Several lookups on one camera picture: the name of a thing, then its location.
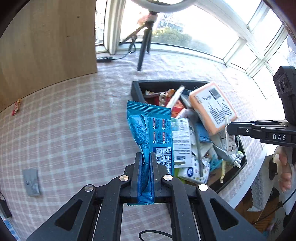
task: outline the checkered cloth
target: checkered cloth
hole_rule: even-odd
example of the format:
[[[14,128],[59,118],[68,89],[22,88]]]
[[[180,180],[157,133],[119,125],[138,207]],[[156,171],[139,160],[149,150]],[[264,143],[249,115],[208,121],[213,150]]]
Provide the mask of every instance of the checkered cloth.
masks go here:
[[[137,61],[136,53],[100,63],[95,74],[66,80],[23,98],[15,116],[11,116],[13,105],[0,113],[1,191],[22,240],[84,185],[107,184],[134,162],[139,149],[126,121],[132,81],[214,80],[232,102],[239,121],[256,119],[253,95],[257,86],[238,70],[193,56],[152,52],[138,72]],[[242,137],[242,143],[248,164],[220,192],[226,201],[246,180],[262,150],[258,140]],[[40,197],[26,194],[22,169],[28,168],[38,169]],[[138,233],[145,229],[171,233],[165,204],[124,206],[121,240],[138,240]]]

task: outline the blue snack wrapper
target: blue snack wrapper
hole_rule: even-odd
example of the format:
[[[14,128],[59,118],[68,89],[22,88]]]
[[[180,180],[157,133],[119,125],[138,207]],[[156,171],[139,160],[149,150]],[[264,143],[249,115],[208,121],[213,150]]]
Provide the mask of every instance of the blue snack wrapper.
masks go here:
[[[128,101],[126,109],[128,125],[144,157],[137,205],[152,204],[154,183],[150,174],[150,152],[156,152],[157,163],[165,165],[173,175],[171,109],[135,101]]]

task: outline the metal pivot bolt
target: metal pivot bolt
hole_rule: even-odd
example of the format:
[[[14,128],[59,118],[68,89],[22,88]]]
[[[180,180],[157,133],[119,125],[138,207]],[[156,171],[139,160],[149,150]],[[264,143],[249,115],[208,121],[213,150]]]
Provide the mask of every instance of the metal pivot bolt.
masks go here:
[[[208,190],[208,186],[206,184],[199,184],[198,189],[201,191],[206,191]]]
[[[93,189],[94,189],[94,186],[93,186],[93,185],[86,185],[86,186],[84,187],[84,190],[85,190],[86,192],[91,192]]]
[[[163,176],[163,179],[166,181],[171,181],[173,179],[173,177],[171,175],[167,174],[167,175]]]
[[[128,176],[122,175],[122,176],[119,177],[119,180],[122,181],[122,182],[125,182],[125,181],[128,180]]]

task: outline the tree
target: tree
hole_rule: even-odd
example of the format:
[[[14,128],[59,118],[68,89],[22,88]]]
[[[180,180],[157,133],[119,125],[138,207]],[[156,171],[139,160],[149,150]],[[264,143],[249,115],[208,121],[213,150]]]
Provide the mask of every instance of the tree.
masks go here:
[[[180,33],[177,29],[168,27],[153,31],[152,42],[192,48],[208,54],[212,52],[207,44],[195,39],[192,40],[189,34]]]

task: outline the glass pane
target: glass pane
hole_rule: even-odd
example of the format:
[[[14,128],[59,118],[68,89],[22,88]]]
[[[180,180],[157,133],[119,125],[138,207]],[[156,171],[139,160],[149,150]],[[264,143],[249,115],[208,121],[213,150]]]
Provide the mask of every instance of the glass pane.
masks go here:
[[[107,0],[96,1],[96,16],[94,22],[95,43],[103,44],[104,41],[104,20]]]
[[[268,63],[277,72],[281,65],[296,67],[296,46],[288,35],[276,53],[268,60]]]
[[[276,94],[276,87],[272,79],[272,74],[263,66],[262,69],[258,71],[257,74],[253,77],[254,81],[258,85],[259,89],[262,91],[265,99],[269,98],[271,95]]]
[[[224,0],[248,24],[261,0]]]
[[[281,21],[270,9],[262,22],[259,23],[254,29],[254,37],[258,42],[258,47],[263,50],[266,49],[280,27]]]
[[[246,70],[251,63],[256,59],[256,55],[250,50],[250,48],[245,44],[242,49],[233,57],[231,63],[241,67]]]
[[[148,10],[127,0],[120,41],[140,27],[147,14]],[[142,41],[143,34],[144,30],[141,30],[137,41]],[[237,39],[233,30],[196,6],[174,13],[159,13],[152,36],[152,42],[187,47],[219,58],[225,57]]]

